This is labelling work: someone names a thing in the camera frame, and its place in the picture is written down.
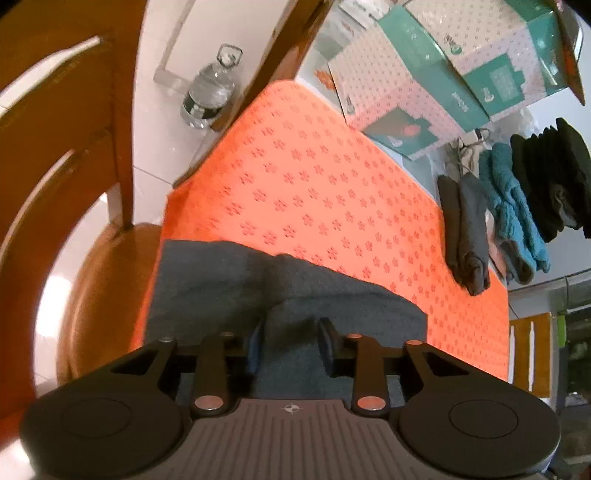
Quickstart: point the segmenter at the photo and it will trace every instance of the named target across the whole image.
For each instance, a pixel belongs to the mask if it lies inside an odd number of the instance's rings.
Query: black towel
[[[248,331],[265,318],[258,398],[342,398],[352,379],[329,378],[317,347],[317,321],[373,336],[383,346],[425,340],[427,316],[378,285],[289,255],[272,257],[233,242],[167,241],[158,268],[145,341],[172,336],[182,345],[205,335]],[[404,403],[396,377],[392,405]]]

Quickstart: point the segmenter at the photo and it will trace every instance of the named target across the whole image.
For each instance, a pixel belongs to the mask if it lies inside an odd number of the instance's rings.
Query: plastic bottle
[[[181,105],[181,117],[187,125],[208,128],[215,121],[236,89],[232,69],[241,58],[241,49],[224,43],[217,51],[217,61],[201,69]]]

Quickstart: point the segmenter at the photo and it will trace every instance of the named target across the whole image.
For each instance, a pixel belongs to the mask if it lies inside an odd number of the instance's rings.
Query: orange tablecloth
[[[456,284],[444,260],[437,203],[294,82],[269,85],[169,195],[162,241],[168,239],[229,240],[382,285],[428,314],[430,344],[507,376],[506,288],[492,272],[490,289],[477,297]]]

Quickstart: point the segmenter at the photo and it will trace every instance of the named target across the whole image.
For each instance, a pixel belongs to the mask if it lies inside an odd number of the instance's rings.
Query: chair backrest
[[[0,91],[92,37],[0,117],[0,446],[35,398],[34,322],[67,237],[103,193],[133,213],[132,94],[145,0],[20,0],[0,11]]]

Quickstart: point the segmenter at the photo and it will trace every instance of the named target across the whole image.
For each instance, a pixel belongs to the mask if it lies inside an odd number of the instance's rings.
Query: gray cloth
[[[457,256],[461,222],[460,187],[450,177],[439,175],[437,189],[445,222],[445,262],[452,271],[454,280],[462,284],[460,260]]]
[[[464,175],[460,184],[442,175],[437,187],[445,221],[447,266],[454,279],[476,296],[491,286],[485,193],[471,173]]]
[[[564,226],[574,228],[575,230],[581,228],[576,219],[576,213],[571,205],[570,196],[566,189],[562,185],[555,183],[551,183],[549,189],[552,208],[558,213]]]
[[[488,273],[486,208],[488,200],[480,181],[467,173],[460,179],[460,241],[457,254],[462,266],[463,284],[470,295],[478,295],[491,286]]]
[[[321,317],[342,334],[373,336],[384,346],[427,334],[425,313],[378,285],[233,242],[167,241],[145,341],[172,336],[181,345],[195,344],[215,332],[247,332],[264,318],[253,397],[349,401],[352,379],[324,372],[316,341]],[[391,404],[402,405],[397,378],[388,386]]]

